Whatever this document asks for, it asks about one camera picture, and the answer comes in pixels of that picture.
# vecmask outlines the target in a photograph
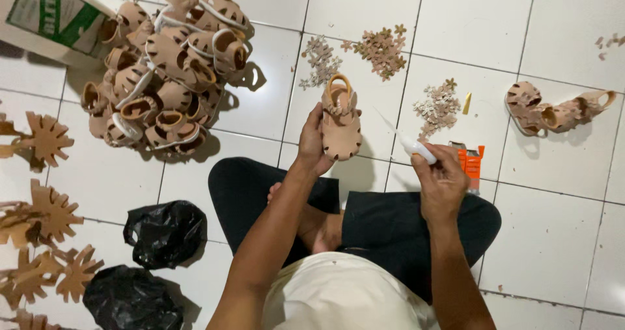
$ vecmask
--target man's foot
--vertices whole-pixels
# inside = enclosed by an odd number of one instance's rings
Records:
[[[282,186],[276,182],[267,195],[267,203],[271,202],[277,190]],[[298,227],[298,237],[311,254],[335,251],[340,245],[343,223],[343,210],[340,214],[327,214],[306,203]]]

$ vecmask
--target cardboard box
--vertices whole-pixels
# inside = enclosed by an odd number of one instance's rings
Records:
[[[97,69],[110,51],[98,32],[114,17],[97,0],[0,0],[0,40],[67,65]]]

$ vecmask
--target black pants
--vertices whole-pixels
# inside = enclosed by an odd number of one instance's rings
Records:
[[[286,171],[249,158],[220,160],[208,178],[215,211],[234,255],[267,206],[267,194]],[[324,212],[340,211],[337,179],[319,178],[308,203]],[[458,216],[460,240],[470,266],[484,255],[501,227],[490,202],[467,195]],[[338,252],[366,258],[390,272],[412,292],[431,302],[429,231],[421,217],[418,192],[350,192]],[[285,265],[309,255],[299,238]]]

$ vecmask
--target white glue tube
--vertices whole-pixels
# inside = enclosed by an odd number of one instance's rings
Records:
[[[404,147],[404,150],[409,156],[412,156],[413,154],[420,154],[423,158],[426,159],[429,165],[436,163],[436,157],[434,157],[434,155],[429,150],[427,150],[426,146],[424,146],[419,141],[410,140],[405,135],[400,134],[399,131],[395,129],[395,126],[393,126],[391,122],[388,121],[377,108],[374,107],[374,109],[378,112],[378,114],[380,114],[389,129],[393,130],[395,135],[397,135],[397,137],[399,138],[399,143],[401,143],[401,145]]]

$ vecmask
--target man's left hand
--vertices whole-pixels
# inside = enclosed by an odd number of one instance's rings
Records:
[[[299,161],[316,176],[325,174],[332,167],[333,163],[323,152],[321,141],[321,127],[323,126],[323,107],[318,102],[315,108],[308,114],[308,119],[299,136]]]

